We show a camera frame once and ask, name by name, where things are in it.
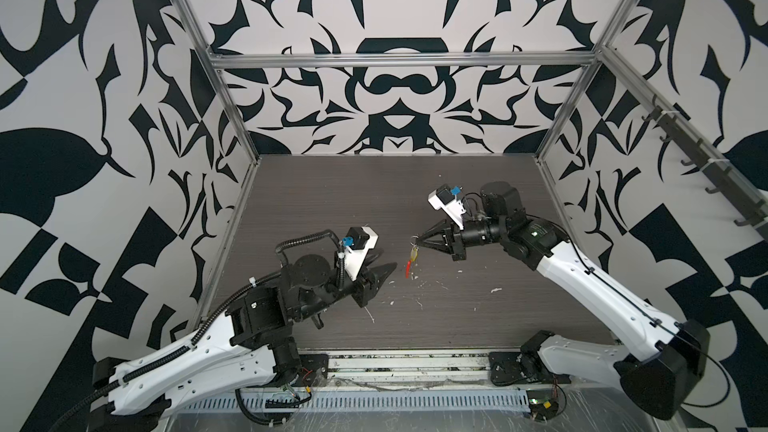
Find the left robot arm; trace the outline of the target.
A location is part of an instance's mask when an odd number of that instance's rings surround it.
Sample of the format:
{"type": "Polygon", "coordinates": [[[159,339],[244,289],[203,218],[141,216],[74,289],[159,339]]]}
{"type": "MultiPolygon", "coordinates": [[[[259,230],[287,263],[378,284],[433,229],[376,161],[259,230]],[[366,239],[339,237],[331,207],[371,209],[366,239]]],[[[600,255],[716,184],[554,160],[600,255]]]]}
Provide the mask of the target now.
{"type": "Polygon", "coordinates": [[[105,403],[91,411],[90,431],[152,431],[161,419],[202,399],[247,387],[281,387],[302,370],[295,324],[350,297],[364,308],[396,270],[365,253],[355,278],[341,260],[304,255],[252,281],[194,332],[143,357],[107,358],[94,368],[105,403]]]}

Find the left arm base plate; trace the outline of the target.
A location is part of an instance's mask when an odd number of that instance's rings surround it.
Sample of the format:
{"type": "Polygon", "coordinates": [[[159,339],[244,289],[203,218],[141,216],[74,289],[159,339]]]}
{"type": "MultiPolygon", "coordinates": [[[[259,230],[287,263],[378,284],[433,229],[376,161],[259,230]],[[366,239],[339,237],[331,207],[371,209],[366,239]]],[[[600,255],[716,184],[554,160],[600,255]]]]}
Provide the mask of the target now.
{"type": "Polygon", "coordinates": [[[329,355],[325,353],[299,354],[296,357],[277,356],[273,367],[275,376],[267,386],[311,386],[327,378],[329,359],[329,355]]]}

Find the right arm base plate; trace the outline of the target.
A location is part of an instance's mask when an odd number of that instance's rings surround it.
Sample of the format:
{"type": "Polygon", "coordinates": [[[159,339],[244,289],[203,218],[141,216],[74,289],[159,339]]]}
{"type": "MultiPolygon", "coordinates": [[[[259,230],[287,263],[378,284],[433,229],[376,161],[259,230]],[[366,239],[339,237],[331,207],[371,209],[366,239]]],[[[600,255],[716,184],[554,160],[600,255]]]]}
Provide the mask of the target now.
{"type": "Polygon", "coordinates": [[[490,352],[489,377],[493,385],[507,387],[527,384],[570,384],[568,375],[554,374],[533,353],[490,352]]]}

